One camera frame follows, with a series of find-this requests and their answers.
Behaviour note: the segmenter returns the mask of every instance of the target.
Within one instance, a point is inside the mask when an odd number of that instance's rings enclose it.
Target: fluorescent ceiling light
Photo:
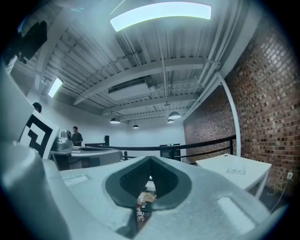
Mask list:
[[[112,118],[111,123],[120,123],[120,120],[117,118]]]
[[[62,85],[63,81],[61,79],[59,79],[58,77],[55,79],[54,83],[52,84],[48,95],[50,97],[53,97],[54,94],[56,93],[56,91],[58,90],[58,88],[60,88],[60,86]]]
[[[181,115],[178,112],[172,112],[169,115],[169,119],[181,118]]]
[[[161,17],[211,18],[211,6],[195,2],[161,2],[132,9],[111,20],[116,31],[147,20]]]

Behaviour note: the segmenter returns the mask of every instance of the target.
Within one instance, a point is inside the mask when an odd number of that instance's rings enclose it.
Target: metal pole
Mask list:
[[[125,159],[125,160],[128,160],[128,157],[127,157],[127,156],[128,156],[127,151],[124,151],[124,159]]]
[[[171,149],[171,159],[175,160],[175,158],[174,158],[174,149]]]
[[[238,113],[236,112],[233,97],[231,96],[230,90],[229,90],[223,76],[220,74],[220,72],[217,72],[217,74],[218,74],[218,78],[219,78],[220,82],[222,83],[222,85],[224,87],[224,90],[226,92],[226,95],[227,95],[227,98],[228,98],[228,101],[229,101],[229,104],[231,107],[233,120],[234,120],[235,134],[236,134],[236,155],[238,157],[240,157],[241,143],[240,143],[240,124],[239,124]]]
[[[109,136],[105,135],[104,142],[105,142],[105,146],[109,146]]]
[[[233,140],[232,139],[229,140],[229,144],[230,144],[230,154],[233,155]]]
[[[165,82],[165,103],[168,104],[168,99],[167,99],[167,80],[165,78],[165,61],[164,61],[163,49],[161,47],[161,41],[160,41],[160,37],[158,35],[157,29],[156,29],[156,37],[157,37],[157,41],[158,41],[161,62],[162,62],[162,65],[163,65],[163,76],[164,76],[164,82]]]

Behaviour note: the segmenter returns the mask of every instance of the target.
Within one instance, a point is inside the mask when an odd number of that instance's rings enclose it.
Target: ceiling joist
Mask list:
[[[169,72],[176,70],[202,69],[204,64],[205,60],[203,58],[167,59],[165,60],[165,70],[166,72]],[[125,83],[127,81],[147,75],[162,73],[162,71],[163,70],[161,61],[156,61],[133,67],[126,71],[117,73],[84,91],[80,96],[76,98],[74,105],[77,105],[78,103],[84,101],[88,97],[101,91],[104,91],[117,84]]]
[[[180,113],[181,115],[184,115],[188,109],[183,108],[183,109],[174,109],[170,110],[169,112],[176,111]],[[145,113],[140,113],[140,114],[133,114],[129,116],[124,116],[120,117],[120,120],[137,120],[137,119],[142,119],[142,118],[151,118],[151,117],[158,117],[158,116],[166,116],[166,111],[157,111],[157,112],[145,112]]]
[[[196,100],[195,94],[186,94],[186,95],[178,95],[178,96],[168,97],[168,103],[191,101],[191,100]],[[157,104],[163,104],[163,103],[165,103],[164,97],[155,98],[155,99],[151,99],[151,100],[139,101],[139,102],[135,102],[135,103],[111,107],[111,108],[101,111],[100,114],[105,115],[105,114],[110,114],[111,112],[128,110],[128,109],[132,109],[132,108],[136,108],[136,107],[146,107],[149,105],[157,105]]]

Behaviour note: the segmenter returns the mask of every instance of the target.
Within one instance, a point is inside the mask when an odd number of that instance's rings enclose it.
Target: cable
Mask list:
[[[285,189],[286,189],[286,186],[287,186],[288,181],[286,182],[285,188],[283,189],[280,198],[278,199],[277,203],[276,203],[276,204],[274,205],[274,207],[272,208],[271,212],[274,210],[274,208],[275,208],[275,207],[277,206],[277,204],[280,202],[280,200],[281,200],[281,198],[282,198],[282,196],[283,196],[283,193],[285,192]]]
[[[280,187],[276,186],[275,189],[274,189],[274,193],[273,193],[273,194],[270,194],[270,193],[267,193],[267,194],[268,194],[269,196],[276,195],[276,193],[277,193],[278,191],[282,191],[282,184],[285,184],[285,183],[287,183],[287,182],[282,182],[282,183],[280,183]]]

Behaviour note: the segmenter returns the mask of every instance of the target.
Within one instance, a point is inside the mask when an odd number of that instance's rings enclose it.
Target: floor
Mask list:
[[[251,193],[252,195],[255,195],[257,189],[258,189],[258,185],[254,186],[249,191],[249,193]],[[274,190],[272,188],[265,186],[265,188],[262,191],[262,195],[259,199],[270,211],[275,206],[275,204],[278,202],[280,195],[282,194],[282,192],[280,192],[276,195],[269,195],[269,194],[273,194],[273,193],[274,193]],[[289,198],[287,196],[283,195],[282,198],[280,199],[279,203],[274,208],[273,212],[276,209],[278,209],[279,207],[287,205],[288,203],[289,203]]]

